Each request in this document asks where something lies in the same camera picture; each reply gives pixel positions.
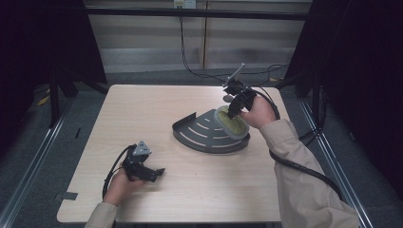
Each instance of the beige sleeve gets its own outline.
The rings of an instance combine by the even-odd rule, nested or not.
[[[315,156],[298,139],[292,123],[278,120],[263,126],[260,133],[277,156],[323,174]],[[322,180],[279,163],[276,163],[275,171],[284,228],[359,226],[356,211],[341,201]]]
[[[86,228],[112,227],[117,211],[118,207],[113,204],[107,202],[98,203],[86,223]]]

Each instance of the hand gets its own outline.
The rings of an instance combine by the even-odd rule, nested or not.
[[[241,111],[239,116],[257,129],[261,129],[264,125],[277,119],[272,106],[260,96],[255,97],[252,109],[249,112]]]
[[[112,182],[104,196],[104,202],[115,206],[118,206],[124,199],[130,196],[132,192],[146,183],[145,180],[130,181],[122,165],[120,168],[121,169],[113,176]]]

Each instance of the cable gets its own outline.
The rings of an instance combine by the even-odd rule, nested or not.
[[[279,112],[278,112],[278,107],[276,106],[276,104],[273,102],[273,99],[270,97],[270,95],[267,93],[267,91],[266,90],[264,90],[264,88],[260,88],[260,89],[262,89],[263,91],[264,91],[264,93],[266,93],[266,95],[264,95],[263,93],[261,93],[261,92],[259,92],[259,91],[256,91],[255,89],[252,89],[252,88],[245,88],[246,90],[250,90],[250,91],[254,91],[254,92],[256,92],[257,94],[259,94],[262,98],[264,98],[269,104],[270,104],[270,106],[272,106],[272,109],[273,109],[273,111],[275,112],[275,115],[276,115],[276,118],[277,118],[277,120],[279,120],[280,119],[280,116],[279,116]]]
[[[130,148],[135,147],[136,144],[134,145],[130,145],[128,146],[124,151],[122,151],[122,153],[119,155],[118,159],[115,161],[115,163],[113,163],[112,168],[110,169],[109,173],[106,176],[105,182],[104,182],[104,188],[103,188],[103,192],[102,192],[102,199],[105,197],[106,191],[107,191],[107,187],[109,186],[110,183],[110,179],[112,178],[113,174],[119,170],[120,168],[115,169],[116,164],[119,162],[119,160],[121,159],[122,155]]]
[[[326,93],[324,92],[323,88],[321,89],[321,96],[320,96],[320,112],[319,112],[319,120],[318,123],[316,125],[315,129],[312,129],[310,131],[308,131],[307,133],[305,133],[303,136],[299,136],[299,140],[305,140],[308,137],[310,137],[312,134],[315,134],[315,136],[308,141],[305,146],[308,146],[316,137],[318,134],[320,134],[320,132],[322,132],[322,129],[325,125],[325,120],[326,120],[326,116],[327,116],[327,105],[329,103],[329,98],[326,96]]]
[[[270,151],[270,157],[272,157],[272,159],[275,160],[276,162],[281,163],[287,167],[296,169],[302,173],[313,176],[313,177],[325,182],[326,184],[328,184],[338,194],[338,197],[340,198],[340,200],[342,200],[342,195],[341,195],[340,189],[328,177],[324,176],[321,173],[318,173],[317,171],[315,171],[313,169],[307,168],[307,167],[300,165],[298,163],[295,163],[293,161],[288,161],[288,160],[282,159],[279,156],[277,156],[275,153],[273,153],[271,150],[269,150],[269,151]]]
[[[264,72],[259,72],[259,73],[267,73],[267,79],[266,79],[266,81],[264,81],[264,82],[262,82],[262,83],[260,83],[260,84],[257,84],[257,85],[252,85],[252,86],[262,86],[262,85],[264,85],[265,83],[269,82],[269,80],[271,79],[271,77],[270,77],[270,72],[279,70],[279,69],[281,69],[281,68],[283,68],[283,67],[287,67],[287,66],[289,66],[289,65],[290,65],[290,64],[285,64],[285,65],[274,64],[274,65],[271,65],[271,66],[267,67],[267,70],[266,70],[266,71],[264,71]]]
[[[232,73],[210,75],[210,74],[204,74],[204,73],[197,73],[197,72],[193,71],[192,69],[190,69],[189,64],[187,63],[186,54],[185,54],[184,38],[183,38],[183,18],[182,17],[180,17],[180,24],[181,24],[182,62],[183,62],[184,67],[186,68],[186,70],[189,71],[194,76],[197,76],[197,77],[200,77],[200,78],[205,78],[205,79],[214,78],[214,79],[220,81],[221,83],[224,83],[225,80],[223,80],[223,79],[221,79],[219,77],[231,76]],[[287,66],[289,66],[289,64],[285,64],[285,65],[275,64],[275,65],[271,65],[271,66],[267,67],[267,70],[265,70],[265,71],[261,71],[261,72],[246,72],[246,73],[242,73],[242,75],[256,75],[256,74],[265,74],[265,73],[267,73],[268,74],[268,79],[266,81],[264,81],[261,84],[254,85],[254,86],[261,86],[261,85],[265,84],[266,82],[268,82],[270,80],[270,72],[279,70],[279,69],[281,69],[283,67],[287,67]]]

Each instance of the tabletop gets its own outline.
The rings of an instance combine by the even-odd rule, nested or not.
[[[288,120],[278,90],[265,90]],[[58,220],[86,222],[119,154],[144,141],[152,150],[144,165],[165,172],[119,206],[117,221],[280,221],[275,163],[257,129],[250,129],[245,148],[224,155],[193,150],[173,136],[173,123],[227,105],[224,95],[220,86],[113,85],[67,190],[77,198],[63,200]]]

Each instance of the metal rail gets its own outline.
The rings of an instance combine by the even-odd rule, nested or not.
[[[305,21],[312,15],[308,13],[266,12],[266,11],[238,11],[217,9],[158,9],[158,8],[120,8],[94,7],[59,8],[44,7],[41,10],[50,10],[57,13],[86,13],[92,15],[123,15],[123,16],[166,16],[166,17],[213,17],[213,18],[243,18]]]
[[[317,129],[317,124],[314,120],[314,117],[312,116],[312,110],[310,106],[306,102],[301,102],[300,104],[311,128]],[[317,142],[319,143],[323,155],[325,156],[333,173],[335,174],[337,185],[339,186],[343,196],[345,197],[346,202],[358,212],[360,227],[373,228],[373,225],[371,224],[371,221],[367,215],[367,212],[365,211],[364,206],[356,195],[355,190],[353,189],[353,186],[350,184],[342,167],[340,166],[340,163],[338,162],[332,147],[329,145],[329,142],[322,132],[317,135]]]
[[[45,162],[46,157],[48,156],[48,152],[50,147],[52,146],[56,136],[59,134],[59,131],[65,121],[65,116],[67,112],[70,110],[73,104],[73,99],[68,99],[67,107],[65,108],[62,116],[59,121],[53,126],[45,136],[42,141],[41,146],[36,152],[35,157],[29,165],[24,177],[19,182],[17,188],[14,193],[10,197],[9,201],[5,205],[1,215],[0,215],[0,228],[10,228],[14,223],[14,220],[24,203],[24,200],[29,194],[29,190],[32,187],[36,177],[41,170],[43,163]]]

